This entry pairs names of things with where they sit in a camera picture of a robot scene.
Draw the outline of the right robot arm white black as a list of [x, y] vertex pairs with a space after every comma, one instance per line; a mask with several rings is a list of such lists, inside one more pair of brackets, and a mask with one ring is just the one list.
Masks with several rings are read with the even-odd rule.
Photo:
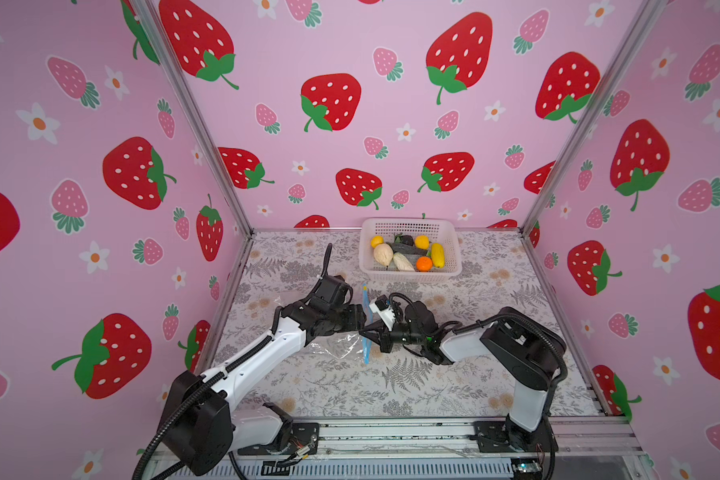
[[471, 325], [439, 324], [423, 302], [393, 293], [377, 298], [370, 311], [379, 319], [359, 334], [383, 353], [399, 345], [435, 365], [496, 359], [514, 378], [513, 405], [504, 424], [485, 435], [487, 441], [515, 452], [558, 451], [549, 415], [555, 390], [568, 375], [566, 344], [559, 335], [513, 307]]

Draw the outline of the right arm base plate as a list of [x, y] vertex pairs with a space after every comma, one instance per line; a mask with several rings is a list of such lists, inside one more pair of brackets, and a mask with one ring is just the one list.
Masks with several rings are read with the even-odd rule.
[[481, 453], [556, 453], [559, 450], [551, 428], [544, 422], [528, 432], [514, 423], [476, 421], [471, 436]]

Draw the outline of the clear zip bag blue zipper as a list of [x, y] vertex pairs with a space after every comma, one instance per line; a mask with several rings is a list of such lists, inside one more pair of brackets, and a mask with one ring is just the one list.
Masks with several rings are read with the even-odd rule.
[[[360, 304], [353, 298], [350, 303]], [[364, 338], [358, 331], [336, 333], [331, 336], [308, 336], [306, 334], [306, 340], [306, 349], [311, 354], [331, 360], [362, 361], [364, 359]]]

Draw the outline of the dark purple eggplant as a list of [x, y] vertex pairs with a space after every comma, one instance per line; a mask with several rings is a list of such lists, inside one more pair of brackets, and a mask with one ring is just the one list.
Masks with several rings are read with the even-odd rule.
[[409, 246], [400, 243], [390, 243], [392, 251], [395, 253], [402, 253], [403, 255], [415, 255], [415, 256], [426, 256], [428, 250], [418, 249], [415, 245]]

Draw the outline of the white plastic perforated basket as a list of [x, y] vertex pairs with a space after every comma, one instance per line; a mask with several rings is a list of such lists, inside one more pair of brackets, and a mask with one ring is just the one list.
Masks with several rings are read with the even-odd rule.
[[367, 219], [361, 227], [359, 266], [378, 281], [447, 282], [462, 272], [455, 227], [445, 220]]

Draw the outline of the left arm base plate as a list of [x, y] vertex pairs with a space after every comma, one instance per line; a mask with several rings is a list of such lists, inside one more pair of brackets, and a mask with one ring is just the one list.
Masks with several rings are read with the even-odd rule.
[[317, 452], [320, 424], [296, 422], [280, 429], [274, 440], [265, 445], [253, 445], [239, 449], [242, 456], [291, 456], [308, 455]]

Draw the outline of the orange mandarin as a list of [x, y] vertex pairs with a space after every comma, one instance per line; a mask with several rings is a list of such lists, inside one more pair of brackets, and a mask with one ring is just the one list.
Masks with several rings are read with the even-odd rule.
[[434, 264], [428, 256], [421, 256], [416, 260], [415, 268], [418, 272], [430, 272], [434, 268]]

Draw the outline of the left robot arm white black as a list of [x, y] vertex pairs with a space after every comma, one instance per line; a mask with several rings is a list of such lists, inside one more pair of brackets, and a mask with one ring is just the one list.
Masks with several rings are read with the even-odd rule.
[[272, 327], [235, 356], [196, 375], [173, 381], [157, 431], [132, 477], [143, 479], [159, 445], [178, 462], [156, 475], [165, 479], [182, 468], [202, 476], [237, 448], [270, 444], [286, 421], [272, 408], [234, 416], [240, 401], [276, 366], [317, 337], [357, 332], [366, 314], [360, 304], [314, 306], [296, 301], [275, 310]]

